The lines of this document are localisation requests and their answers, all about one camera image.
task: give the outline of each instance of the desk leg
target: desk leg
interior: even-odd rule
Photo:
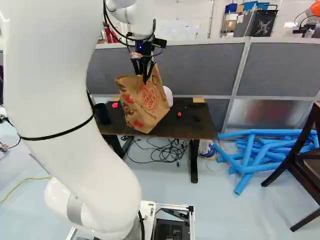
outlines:
[[[190,175],[191,182],[196,184],[198,182],[198,148],[199,148],[199,139],[190,140],[189,143],[189,158],[190,158]]]
[[[125,152],[122,149],[117,135],[102,135],[104,140],[111,145],[113,151],[120,157],[124,158]]]
[[[128,136],[128,139],[125,141],[122,150],[123,150],[123,155],[125,155],[129,149],[129,147],[131,146],[131,142],[134,140],[134,136]]]

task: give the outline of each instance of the cubicle partition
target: cubicle partition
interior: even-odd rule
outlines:
[[[269,37],[169,42],[154,59],[174,96],[205,98],[218,131],[298,128],[320,99],[319,44]],[[115,79],[123,74],[134,74],[126,47],[98,44],[87,73],[93,96],[118,96]]]

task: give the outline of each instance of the blue foam tube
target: blue foam tube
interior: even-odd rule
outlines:
[[[217,144],[213,144],[213,147],[215,148],[215,150],[221,155],[221,157],[223,157],[227,162],[229,162],[230,164],[232,164],[233,167],[236,168],[237,171],[239,171],[240,169],[242,170],[243,167],[240,163],[238,163],[235,159],[233,159],[231,156],[229,156],[225,151],[223,151]]]
[[[242,131],[236,131],[236,132],[230,132],[230,133],[222,133],[219,134],[219,139],[226,139],[236,136],[242,136],[242,135],[249,135],[249,134],[255,134],[256,136],[299,136],[302,129],[248,129],[248,130],[242,130]],[[312,135],[316,135],[317,131],[311,130],[310,133]]]
[[[245,140],[238,140],[238,139],[237,139],[237,140],[235,140],[235,142],[236,142],[237,144],[240,144],[240,145],[245,145],[245,146],[248,145],[248,142],[245,141]],[[256,149],[260,149],[260,148],[262,148],[263,145],[253,142],[253,145],[252,145],[252,146],[253,146],[254,148],[256,148]]]
[[[314,149],[315,148],[315,145],[307,145],[307,146],[303,146],[300,150],[300,153],[306,153],[308,151],[310,151],[311,149]],[[273,153],[277,153],[277,152],[280,152],[280,153],[289,153],[291,151],[291,148],[290,147],[277,147],[275,149],[272,149],[271,152]]]
[[[315,148],[319,148],[319,140],[318,140],[318,136],[317,135],[315,135],[313,137],[313,143],[314,143]]]
[[[252,166],[247,166],[246,168],[251,168],[252,170],[259,170],[259,171],[263,171],[264,169],[267,169],[268,165],[276,164],[276,163],[271,163],[271,164],[264,164],[264,165],[259,166],[261,160],[264,158],[264,156],[266,155],[266,153],[268,152],[269,149],[283,147],[288,144],[293,144],[296,141],[297,141],[296,139],[288,140],[288,141],[284,140],[282,142],[274,142],[274,143],[269,143],[269,144],[264,145],[260,149],[257,156],[254,158]],[[243,190],[247,186],[247,184],[250,181],[250,179],[252,178],[252,176],[253,176],[253,173],[244,174],[244,176],[242,177],[242,179],[240,180],[240,182],[237,184],[237,186],[234,189],[235,194],[240,195],[243,192]]]
[[[280,142],[280,141],[283,141],[283,140],[282,140],[282,139],[266,139],[266,138],[260,138],[259,141],[260,141],[263,145],[265,145],[265,144]],[[308,141],[305,142],[304,146],[307,146],[307,145],[309,145],[309,142],[308,142]],[[287,147],[293,147],[293,146],[294,146],[294,144],[289,144],[289,145],[287,145]]]
[[[239,149],[245,150],[246,146],[239,145]],[[260,149],[261,148],[252,148],[252,152],[258,154],[260,152]],[[269,152],[269,151],[265,155],[267,157],[270,157],[272,159],[279,160],[279,161],[283,161],[286,158],[285,155],[282,155],[282,154],[279,154],[279,153],[273,153],[273,152]]]
[[[229,155],[231,158],[233,158],[234,160],[240,160],[244,157],[244,153],[237,153],[237,154],[233,154],[233,155]],[[226,160],[222,157],[222,156],[218,156],[216,158],[217,163],[225,163]]]
[[[271,157],[267,157],[267,156],[265,156],[263,159],[262,159],[262,161],[261,161],[261,163],[262,164],[266,164],[266,163],[269,163],[269,162],[272,162],[274,159],[272,159]],[[249,163],[248,163],[248,165],[251,165],[252,163],[253,163],[254,161],[253,160],[250,160],[249,161]],[[270,169],[268,169],[268,168],[271,168],[271,169],[275,169],[275,168],[277,168],[279,165],[280,165],[280,163],[281,162],[278,162],[279,164],[278,165],[274,165],[274,166],[267,166],[267,170],[270,170]],[[230,166],[229,167],[229,170],[228,170],[228,173],[231,175],[231,174],[235,174],[237,171],[235,170],[235,168],[233,167],[233,166]]]
[[[255,140],[255,135],[250,134],[248,137],[248,142],[247,142],[247,145],[246,145],[246,148],[244,151],[244,155],[243,155],[243,159],[242,159],[242,166],[244,166],[244,167],[246,167],[249,163],[254,140]]]

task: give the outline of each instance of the paper bag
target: paper bag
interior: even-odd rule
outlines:
[[[141,75],[119,76],[116,84],[126,124],[148,134],[170,110],[157,64],[144,84]]]

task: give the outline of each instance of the floor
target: floor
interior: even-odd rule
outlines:
[[[0,124],[0,141],[10,146],[17,142],[15,130]],[[165,139],[153,139],[163,144]],[[139,142],[146,147],[146,139]],[[232,151],[232,143],[223,143]],[[27,177],[45,177],[47,173],[29,155],[21,143],[7,154],[0,153],[0,199]],[[143,162],[150,152],[132,146],[130,157]],[[262,188],[260,183],[270,172],[257,173],[242,195],[233,189],[239,176],[228,175],[225,163],[199,158],[199,182],[190,183],[188,152],[175,163],[126,163],[137,175],[143,199],[166,204],[195,206],[197,240],[301,240],[319,239],[320,218],[299,231],[289,227],[315,209],[317,204],[298,182],[286,172],[274,184]],[[71,224],[46,207],[43,191],[48,180],[29,180],[0,204],[0,239],[64,240]]]

